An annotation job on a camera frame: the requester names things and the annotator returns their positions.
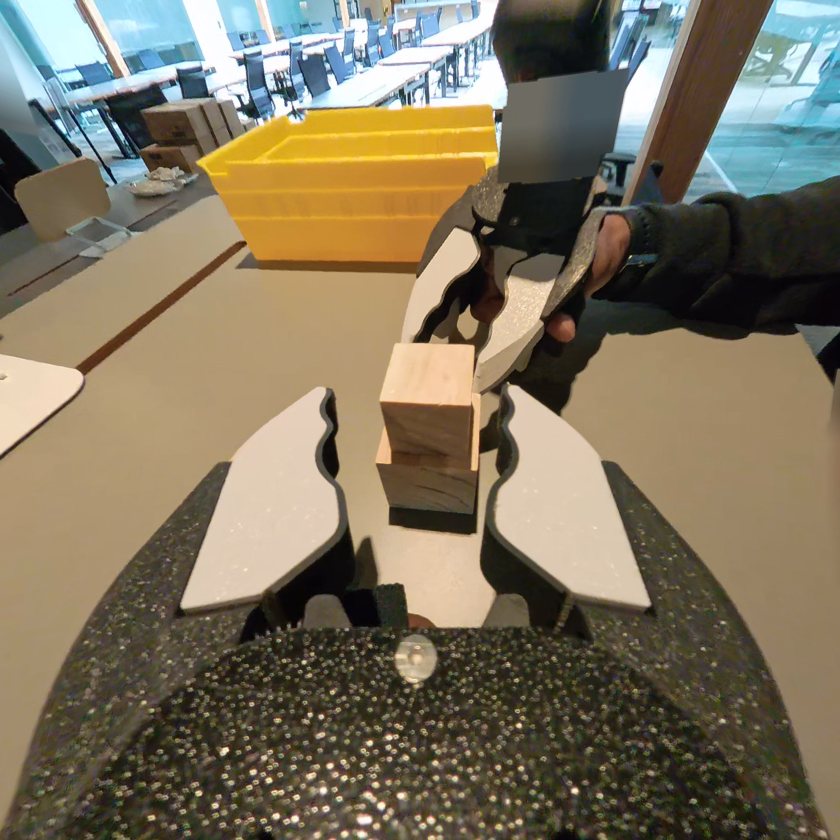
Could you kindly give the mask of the large wooden cube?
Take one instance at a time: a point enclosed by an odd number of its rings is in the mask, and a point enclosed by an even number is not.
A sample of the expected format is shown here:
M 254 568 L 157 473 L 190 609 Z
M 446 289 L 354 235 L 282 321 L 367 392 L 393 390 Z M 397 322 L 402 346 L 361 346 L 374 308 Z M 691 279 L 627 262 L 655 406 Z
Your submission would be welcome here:
M 383 429 L 375 463 L 390 507 L 474 513 L 480 473 L 480 404 L 480 395 L 474 394 L 467 460 L 395 453 Z

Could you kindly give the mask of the wooden board on clear stand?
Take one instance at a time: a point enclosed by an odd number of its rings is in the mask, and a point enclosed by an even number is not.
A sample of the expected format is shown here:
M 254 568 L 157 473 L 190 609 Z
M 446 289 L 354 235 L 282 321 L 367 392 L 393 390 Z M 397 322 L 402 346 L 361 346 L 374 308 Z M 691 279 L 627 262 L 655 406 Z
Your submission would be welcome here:
M 100 259 L 136 236 L 106 218 L 107 185 L 98 163 L 84 156 L 22 179 L 14 197 L 40 240 L 75 239 L 82 257 Z

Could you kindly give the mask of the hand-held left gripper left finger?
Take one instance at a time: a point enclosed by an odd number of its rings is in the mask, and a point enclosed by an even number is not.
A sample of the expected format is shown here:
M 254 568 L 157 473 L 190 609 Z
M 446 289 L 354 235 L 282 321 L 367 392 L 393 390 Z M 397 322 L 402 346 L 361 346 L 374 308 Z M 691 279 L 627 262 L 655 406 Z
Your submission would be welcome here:
M 181 610 L 258 603 L 266 593 L 340 593 L 354 577 L 337 481 L 333 389 L 317 386 L 235 452 L 186 583 Z

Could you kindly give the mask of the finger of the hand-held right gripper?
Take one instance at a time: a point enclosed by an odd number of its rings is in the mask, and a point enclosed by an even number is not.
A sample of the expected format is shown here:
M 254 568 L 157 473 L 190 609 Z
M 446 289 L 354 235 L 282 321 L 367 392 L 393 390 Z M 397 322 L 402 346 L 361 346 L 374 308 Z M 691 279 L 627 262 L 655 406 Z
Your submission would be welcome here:
M 428 261 L 413 285 L 402 325 L 402 343 L 429 343 L 443 327 L 457 321 L 469 273 L 479 264 L 476 237 L 454 228 Z
M 543 310 L 565 263 L 561 255 L 527 257 L 517 249 L 494 249 L 493 278 L 504 302 L 476 358 L 475 393 L 486 393 L 523 372 L 544 327 Z

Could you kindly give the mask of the row of wooden tables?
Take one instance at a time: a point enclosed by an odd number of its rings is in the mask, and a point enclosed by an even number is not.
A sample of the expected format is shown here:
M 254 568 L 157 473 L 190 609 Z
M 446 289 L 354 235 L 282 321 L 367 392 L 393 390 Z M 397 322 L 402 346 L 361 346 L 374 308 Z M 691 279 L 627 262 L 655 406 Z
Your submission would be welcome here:
M 455 91 L 457 87 L 449 84 L 455 78 L 446 77 L 445 60 L 455 58 L 456 54 L 464 55 L 467 48 L 471 49 L 472 56 L 476 54 L 480 43 L 486 42 L 485 36 L 490 31 L 496 6 L 497 2 L 479 2 L 477 17 L 436 34 L 439 45 L 429 43 L 399 49 L 394 55 L 381 58 L 371 69 L 357 71 L 350 79 L 328 91 L 316 96 L 306 92 L 293 108 L 302 111 L 374 108 L 395 101 L 407 102 L 416 91 L 423 94 L 425 103 L 429 103 L 432 98 L 429 74 L 434 71 L 438 74 L 442 97 L 446 98 L 447 88 Z M 81 111 L 106 109 L 107 102 L 118 96 L 155 86 L 169 87 L 177 82 L 179 69 L 179 66 L 168 66 L 146 70 L 131 77 L 69 91 L 65 94 L 65 108 Z

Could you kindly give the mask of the small wooden cube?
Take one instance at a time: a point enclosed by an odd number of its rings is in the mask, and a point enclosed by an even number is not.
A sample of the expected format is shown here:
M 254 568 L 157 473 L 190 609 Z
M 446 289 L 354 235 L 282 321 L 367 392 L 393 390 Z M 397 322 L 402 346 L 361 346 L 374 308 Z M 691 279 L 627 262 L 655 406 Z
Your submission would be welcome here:
M 393 452 L 469 458 L 474 365 L 470 344 L 394 345 L 380 396 Z

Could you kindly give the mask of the wooden pillar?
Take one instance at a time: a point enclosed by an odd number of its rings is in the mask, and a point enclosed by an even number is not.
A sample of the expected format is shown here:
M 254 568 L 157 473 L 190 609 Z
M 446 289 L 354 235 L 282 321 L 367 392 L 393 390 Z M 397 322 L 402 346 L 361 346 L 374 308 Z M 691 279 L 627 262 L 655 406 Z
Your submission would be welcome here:
M 623 205 L 638 199 L 652 162 L 664 165 L 659 190 L 678 203 L 757 38 L 771 1 L 692 1 L 679 30 Z

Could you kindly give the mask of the black tripod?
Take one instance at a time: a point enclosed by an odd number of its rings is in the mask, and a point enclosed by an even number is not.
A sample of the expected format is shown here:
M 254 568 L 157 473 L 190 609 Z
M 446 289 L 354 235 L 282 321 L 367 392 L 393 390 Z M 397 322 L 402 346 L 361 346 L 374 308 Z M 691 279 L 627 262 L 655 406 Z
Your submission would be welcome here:
M 73 140 L 71 133 L 63 127 L 64 124 L 59 119 L 54 119 L 51 112 L 46 110 L 38 99 L 27 100 L 27 105 L 38 137 L 56 159 L 57 163 L 67 163 L 72 159 L 84 158 L 86 156 L 82 148 Z M 105 162 L 85 131 L 79 129 L 79 132 L 83 143 L 87 146 L 87 150 L 98 161 L 100 168 L 107 174 L 111 183 L 116 185 L 118 180 L 112 172 L 111 167 Z

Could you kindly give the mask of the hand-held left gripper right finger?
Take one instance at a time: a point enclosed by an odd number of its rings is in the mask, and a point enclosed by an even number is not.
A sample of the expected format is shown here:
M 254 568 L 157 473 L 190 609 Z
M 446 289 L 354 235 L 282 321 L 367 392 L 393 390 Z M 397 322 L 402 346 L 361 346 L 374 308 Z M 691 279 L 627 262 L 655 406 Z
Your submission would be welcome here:
M 518 385 L 500 389 L 490 535 L 573 604 L 645 613 L 652 599 L 601 457 Z

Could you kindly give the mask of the yellow plastic bin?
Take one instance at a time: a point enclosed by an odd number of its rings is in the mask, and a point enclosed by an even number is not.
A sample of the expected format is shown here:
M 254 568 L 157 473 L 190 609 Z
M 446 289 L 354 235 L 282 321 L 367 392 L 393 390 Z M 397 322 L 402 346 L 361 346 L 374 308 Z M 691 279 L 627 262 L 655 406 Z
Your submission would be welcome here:
M 221 194 L 365 186 L 457 187 L 498 161 L 488 104 L 311 110 L 277 118 L 199 160 Z
M 235 222 L 259 261 L 416 264 L 438 217 L 240 217 Z
M 411 187 L 353 190 L 234 191 L 220 194 L 231 217 L 433 217 L 465 188 Z

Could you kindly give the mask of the dish of pale scraps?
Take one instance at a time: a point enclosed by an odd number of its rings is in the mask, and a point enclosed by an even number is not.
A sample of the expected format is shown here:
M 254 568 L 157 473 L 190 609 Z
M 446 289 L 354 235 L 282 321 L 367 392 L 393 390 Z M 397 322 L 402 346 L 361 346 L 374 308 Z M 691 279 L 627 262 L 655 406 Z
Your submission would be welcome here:
M 197 174 L 184 171 L 178 166 L 158 167 L 146 172 L 143 178 L 123 185 L 123 188 L 137 197 L 168 196 L 193 184 L 197 177 Z

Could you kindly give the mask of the person's right hand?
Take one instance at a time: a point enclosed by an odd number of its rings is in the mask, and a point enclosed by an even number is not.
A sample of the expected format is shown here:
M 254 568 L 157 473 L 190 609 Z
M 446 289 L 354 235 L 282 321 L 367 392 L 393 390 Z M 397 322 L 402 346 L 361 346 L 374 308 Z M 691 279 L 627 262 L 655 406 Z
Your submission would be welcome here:
M 626 260 L 631 230 L 624 215 L 609 214 L 602 222 L 594 257 L 584 277 L 581 294 L 584 299 L 591 298 L 606 283 L 614 278 Z M 474 296 L 469 305 L 471 316 L 480 323 L 490 324 L 499 314 L 505 294 L 495 280 L 494 255 L 492 248 L 484 245 L 481 249 L 479 265 L 484 273 L 482 291 Z M 545 323 L 545 334 L 560 343 L 571 342 L 577 330 L 579 314 L 572 312 L 571 306 L 557 310 Z

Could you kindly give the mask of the group of black office chairs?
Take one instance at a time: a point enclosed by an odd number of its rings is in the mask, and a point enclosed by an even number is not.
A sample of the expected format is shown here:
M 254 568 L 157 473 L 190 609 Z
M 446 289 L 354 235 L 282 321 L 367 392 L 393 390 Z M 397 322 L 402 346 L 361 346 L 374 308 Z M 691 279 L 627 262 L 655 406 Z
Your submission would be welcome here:
M 331 81 L 342 85 L 376 67 L 413 72 L 400 86 L 387 87 L 382 83 L 371 94 L 352 94 L 352 103 L 363 99 L 370 104 L 386 104 L 396 99 L 405 102 L 416 90 L 422 90 L 425 101 L 429 102 L 433 81 L 437 82 L 442 98 L 451 98 L 459 88 L 477 79 L 480 62 L 491 48 L 486 15 L 460 22 L 442 33 L 432 33 L 437 23 L 436 15 L 416 16 L 412 33 L 417 43 L 400 49 L 392 43 L 399 34 L 396 28 L 383 28 L 373 41 L 374 27 L 368 24 L 362 33 L 363 40 L 356 30 L 346 29 L 341 33 L 314 35 L 312 42 L 301 36 L 253 46 L 234 57 L 237 67 L 231 71 L 200 62 L 183 62 L 149 67 L 116 79 L 110 78 L 101 67 L 97 79 L 87 80 L 81 87 L 67 89 L 54 75 L 45 80 L 45 89 L 59 113 L 76 116 L 79 112 L 99 112 L 109 129 L 119 122 L 110 109 L 114 102 L 141 98 L 152 104 L 162 103 L 161 97 L 148 93 L 153 88 L 178 86 L 183 99 L 210 98 L 233 88 L 241 112 L 255 118 L 256 105 L 250 100 L 250 94 L 244 93 L 251 81 L 257 82 L 258 104 L 267 104 L 270 93 L 276 91 L 296 111 L 307 107 L 306 98 L 324 97 Z

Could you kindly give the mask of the cardboard box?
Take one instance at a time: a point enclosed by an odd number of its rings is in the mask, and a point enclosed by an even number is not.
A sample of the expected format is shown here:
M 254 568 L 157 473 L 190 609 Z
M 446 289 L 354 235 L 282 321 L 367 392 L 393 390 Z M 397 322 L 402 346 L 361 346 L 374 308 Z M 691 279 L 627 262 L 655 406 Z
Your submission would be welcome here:
M 142 110 L 141 117 L 150 137 L 158 144 L 191 144 L 209 138 L 216 148 L 245 133 L 245 125 L 230 100 L 169 101 Z
M 184 173 L 198 172 L 203 152 L 195 145 L 166 146 L 153 143 L 140 150 L 140 158 L 149 172 L 158 169 L 179 169 Z

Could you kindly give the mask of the wooden document stand white base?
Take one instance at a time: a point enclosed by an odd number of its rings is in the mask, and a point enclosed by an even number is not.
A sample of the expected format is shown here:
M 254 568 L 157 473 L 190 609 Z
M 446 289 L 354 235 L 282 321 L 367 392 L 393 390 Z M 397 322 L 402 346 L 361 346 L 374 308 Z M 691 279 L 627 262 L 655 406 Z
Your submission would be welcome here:
M 1 355 L 1 456 L 82 390 L 85 376 L 66 366 Z

